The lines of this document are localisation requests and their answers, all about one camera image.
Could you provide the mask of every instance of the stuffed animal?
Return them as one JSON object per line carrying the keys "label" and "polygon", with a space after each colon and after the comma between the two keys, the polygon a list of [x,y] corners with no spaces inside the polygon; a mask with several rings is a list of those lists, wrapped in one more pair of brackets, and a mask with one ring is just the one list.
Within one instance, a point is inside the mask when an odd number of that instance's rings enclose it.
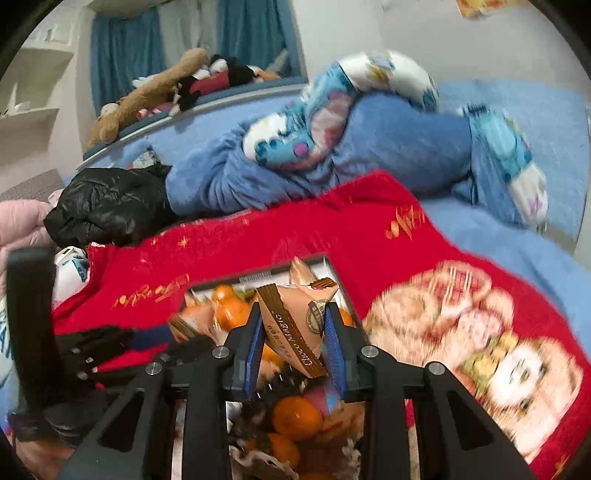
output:
{"label": "stuffed animal", "polygon": [[191,108],[201,95],[218,92],[229,87],[245,85],[253,81],[269,81],[280,78],[275,73],[264,72],[251,65],[240,65],[236,57],[223,58],[216,54],[211,59],[209,71],[200,69],[181,79],[174,95],[174,107],[170,116]]}
{"label": "stuffed animal", "polygon": [[98,117],[90,132],[87,147],[115,141],[120,130],[137,121],[136,113],[139,110],[145,108],[150,111],[170,101],[178,81],[199,70],[205,62],[207,52],[204,49],[187,50],[174,67],[159,73],[152,81],[122,98],[117,110]]}

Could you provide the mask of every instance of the pink jacket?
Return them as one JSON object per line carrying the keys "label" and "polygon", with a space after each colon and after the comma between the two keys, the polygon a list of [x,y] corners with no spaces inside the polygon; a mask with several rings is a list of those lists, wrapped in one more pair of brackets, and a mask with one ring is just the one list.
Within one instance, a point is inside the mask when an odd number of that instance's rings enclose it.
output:
{"label": "pink jacket", "polygon": [[0,297],[6,292],[8,252],[14,248],[53,244],[43,226],[50,210],[49,203],[38,200],[0,202]]}

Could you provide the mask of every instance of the wall shelf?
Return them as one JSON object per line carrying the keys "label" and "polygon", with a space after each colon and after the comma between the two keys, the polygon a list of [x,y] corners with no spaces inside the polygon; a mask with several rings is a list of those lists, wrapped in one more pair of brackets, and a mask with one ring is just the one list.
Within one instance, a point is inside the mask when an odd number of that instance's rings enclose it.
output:
{"label": "wall shelf", "polygon": [[0,117],[0,132],[8,132],[30,127],[34,124],[53,123],[59,108],[31,108],[24,112]]}
{"label": "wall shelf", "polygon": [[32,55],[43,56],[44,59],[51,59],[55,63],[61,63],[70,60],[74,56],[74,51],[68,45],[58,42],[25,42],[18,51],[17,56]]}

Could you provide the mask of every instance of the chocolate candy wrapper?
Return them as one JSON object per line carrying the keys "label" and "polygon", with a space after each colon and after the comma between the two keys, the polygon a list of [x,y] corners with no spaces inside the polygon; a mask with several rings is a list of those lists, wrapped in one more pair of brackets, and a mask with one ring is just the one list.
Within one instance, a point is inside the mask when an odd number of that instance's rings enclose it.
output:
{"label": "chocolate candy wrapper", "polygon": [[324,307],[339,286],[329,278],[310,285],[257,289],[267,343],[308,378],[326,377],[318,359],[324,332]]}

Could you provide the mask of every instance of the blue curtain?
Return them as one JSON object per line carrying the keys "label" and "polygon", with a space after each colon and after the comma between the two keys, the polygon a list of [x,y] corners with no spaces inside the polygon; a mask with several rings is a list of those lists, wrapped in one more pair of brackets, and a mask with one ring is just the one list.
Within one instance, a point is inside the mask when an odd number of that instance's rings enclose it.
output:
{"label": "blue curtain", "polygon": [[158,9],[133,18],[96,14],[90,42],[90,81],[96,114],[127,95],[131,81],[166,69]]}
{"label": "blue curtain", "polygon": [[266,68],[288,49],[289,66],[281,73],[300,74],[297,39],[287,0],[219,0],[217,49],[242,64]]}

